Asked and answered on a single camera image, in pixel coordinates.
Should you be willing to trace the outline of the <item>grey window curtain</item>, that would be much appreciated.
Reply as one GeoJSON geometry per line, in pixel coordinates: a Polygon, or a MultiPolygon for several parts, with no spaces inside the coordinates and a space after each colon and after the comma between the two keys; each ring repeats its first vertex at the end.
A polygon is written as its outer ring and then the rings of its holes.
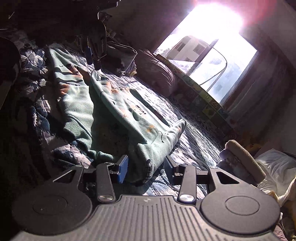
{"type": "Polygon", "coordinates": [[[235,84],[223,107],[238,132],[260,132],[292,86],[293,65],[274,45],[259,48],[235,84]]]}

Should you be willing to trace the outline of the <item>blue white patterned quilt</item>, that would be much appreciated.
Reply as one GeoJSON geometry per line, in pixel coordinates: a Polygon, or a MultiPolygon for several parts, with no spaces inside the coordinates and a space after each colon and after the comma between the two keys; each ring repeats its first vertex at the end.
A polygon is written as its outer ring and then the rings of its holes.
{"type": "Polygon", "coordinates": [[[66,44],[39,47],[23,31],[11,35],[21,54],[21,96],[28,102],[32,148],[46,174],[129,157],[118,193],[176,196],[164,172],[166,155],[206,171],[219,162],[208,128],[133,77],[96,71],[66,44]]]}

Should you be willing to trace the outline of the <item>colourful alphabet foam mat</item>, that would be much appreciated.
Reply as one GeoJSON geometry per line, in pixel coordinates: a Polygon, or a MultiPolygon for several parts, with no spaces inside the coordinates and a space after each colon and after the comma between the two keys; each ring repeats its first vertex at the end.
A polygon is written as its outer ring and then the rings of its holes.
{"type": "Polygon", "coordinates": [[[173,99],[192,118],[201,121],[221,140],[237,139],[239,134],[236,130],[236,121],[215,101],[200,85],[192,78],[185,75],[179,68],[161,55],[156,58],[161,61],[177,78],[177,87],[173,99]]]}

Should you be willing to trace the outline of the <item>lilac folded garment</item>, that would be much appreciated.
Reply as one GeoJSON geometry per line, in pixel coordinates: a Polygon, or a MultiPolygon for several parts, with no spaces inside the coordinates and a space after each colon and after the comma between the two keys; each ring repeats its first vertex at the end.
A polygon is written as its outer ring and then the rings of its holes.
{"type": "Polygon", "coordinates": [[[229,150],[222,150],[219,153],[219,157],[221,161],[217,164],[217,166],[223,170],[230,170],[239,166],[239,161],[229,150]]]}

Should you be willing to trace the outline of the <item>dark bag with clothes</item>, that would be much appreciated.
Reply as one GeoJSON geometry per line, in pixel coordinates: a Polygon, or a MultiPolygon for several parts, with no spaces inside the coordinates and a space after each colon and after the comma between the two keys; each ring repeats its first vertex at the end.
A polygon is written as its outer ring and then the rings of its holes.
{"type": "Polygon", "coordinates": [[[137,56],[135,49],[114,41],[108,41],[106,50],[106,56],[101,59],[104,71],[118,77],[135,75],[137,69],[134,61],[137,56]]]}

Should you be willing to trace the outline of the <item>grey folded garment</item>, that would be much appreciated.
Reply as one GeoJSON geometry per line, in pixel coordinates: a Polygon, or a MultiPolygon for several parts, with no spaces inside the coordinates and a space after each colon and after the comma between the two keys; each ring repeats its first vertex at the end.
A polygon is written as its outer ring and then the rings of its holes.
{"type": "Polygon", "coordinates": [[[241,180],[257,186],[253,176],[243,167],[243,165],[239,162],[229,162],[227,160],[222,160],[217,164],[217,167],[223,169],[224,171],[240,178],[241,180]]]}

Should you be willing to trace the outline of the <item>white quilted blanket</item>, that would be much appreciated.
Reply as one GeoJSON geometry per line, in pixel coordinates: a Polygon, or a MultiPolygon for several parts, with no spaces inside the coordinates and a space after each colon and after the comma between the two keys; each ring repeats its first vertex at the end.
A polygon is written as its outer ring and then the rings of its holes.
{"type": "Polygon", "coordinates": [[[295,159],[271,149],[255,161],[266,174],[257,188],[276,199],[280,206],[287,201],[295,201],[295,159]]]}

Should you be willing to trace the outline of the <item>teal printed fleece garment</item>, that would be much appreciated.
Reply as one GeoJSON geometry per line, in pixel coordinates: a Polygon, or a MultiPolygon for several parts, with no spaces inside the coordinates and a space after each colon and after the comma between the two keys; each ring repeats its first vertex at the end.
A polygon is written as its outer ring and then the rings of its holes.
{"type": "Polygon", "coordinates": [[[127,155],[126,181],[147,183],[177,144],[185,120],[165,123],[136,90],[115,87],[100,70],[85,70],[60,44],[48,50],[64,130],[99,163],[127,155]]]}

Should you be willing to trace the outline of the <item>yellow pikachu plush toy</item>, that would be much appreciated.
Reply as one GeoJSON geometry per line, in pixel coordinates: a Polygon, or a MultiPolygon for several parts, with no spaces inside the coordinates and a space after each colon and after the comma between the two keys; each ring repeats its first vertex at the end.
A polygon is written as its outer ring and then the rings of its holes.
{"type": "Polygon", "coordinates": [[[239,144],[241,144],[241,146],[243,146],[243,148],[251,155],[255,155],[262,148],[258,139],[249,132],[243,132],[240,137],[239,144]]]}

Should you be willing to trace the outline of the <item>purple folded duvet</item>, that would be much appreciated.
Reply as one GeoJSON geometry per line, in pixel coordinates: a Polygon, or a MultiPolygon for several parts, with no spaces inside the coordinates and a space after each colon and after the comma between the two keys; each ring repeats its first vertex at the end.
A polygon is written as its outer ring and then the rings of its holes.
{"type": "Polygon", "coordinates": [[[138,49],[135,64],[136,76],[156,92],[169,97],[176,90],[175,75],[147,49],[138,49]]]}

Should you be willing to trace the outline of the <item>tan folded towel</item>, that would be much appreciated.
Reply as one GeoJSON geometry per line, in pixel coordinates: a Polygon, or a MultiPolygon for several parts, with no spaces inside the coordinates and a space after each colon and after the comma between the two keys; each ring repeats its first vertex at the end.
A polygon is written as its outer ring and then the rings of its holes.
{"type": "Polygon", "coordinates": [[[264,180],[266,174],[262,168],[257,164],[251,154],[236,140],[229,140],[225,144],[225,149],[230,151],[241,162],[244,168],[253,176],[257,184],[264,180]]]}

